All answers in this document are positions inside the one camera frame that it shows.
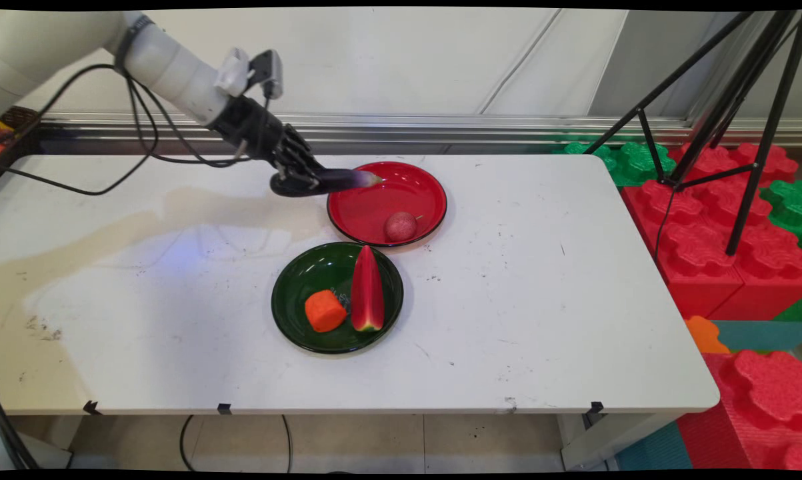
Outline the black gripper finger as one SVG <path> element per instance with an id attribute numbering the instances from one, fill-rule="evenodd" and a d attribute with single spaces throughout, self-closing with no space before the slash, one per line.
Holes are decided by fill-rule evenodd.
<path id="1" fill-rule="evenodd" d="M 292 127 L 284 124 L 282 133 L 282 165 L 286 175 L 298 179 L 318 179 L 325 168 L 315 160 L 310 145 Z"/>
<path id="2" fill-rule="evenodd" d="M 319 193 L 318 179 L 298 179 L 286 175 L 282 156 L 273 158 L 269 164 L 276 170 L 269 182 L 273 193 Z"/>

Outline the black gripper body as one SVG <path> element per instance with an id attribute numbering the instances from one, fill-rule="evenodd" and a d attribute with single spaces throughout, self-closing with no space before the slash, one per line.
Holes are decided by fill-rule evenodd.
<path id="1" fill-rule="evenodd" d="M 207 125 L 251 160 L 269 162 L 282 156 L 284 123 L 267 105 L 242 95 L 227 101 L 220 115 Z"/>

